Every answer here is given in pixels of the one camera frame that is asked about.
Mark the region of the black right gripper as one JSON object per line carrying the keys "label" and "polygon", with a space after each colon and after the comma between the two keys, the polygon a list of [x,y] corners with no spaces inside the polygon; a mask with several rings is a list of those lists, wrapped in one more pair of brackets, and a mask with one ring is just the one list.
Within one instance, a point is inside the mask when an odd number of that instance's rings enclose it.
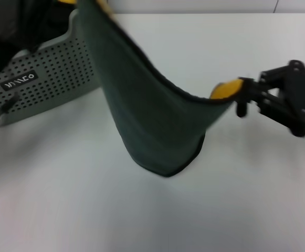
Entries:
{"label": "black right gripper", "polygon": [[[292,135],[305,137],[305,65],[292,60],[287,66],[262,71],[258,80],[241,78],[236,114],[243,118],[248,113],[248,104],[254,102],[259,113],[284,125]],[[280,89],[287,107],[267,98],[269,90]]]}

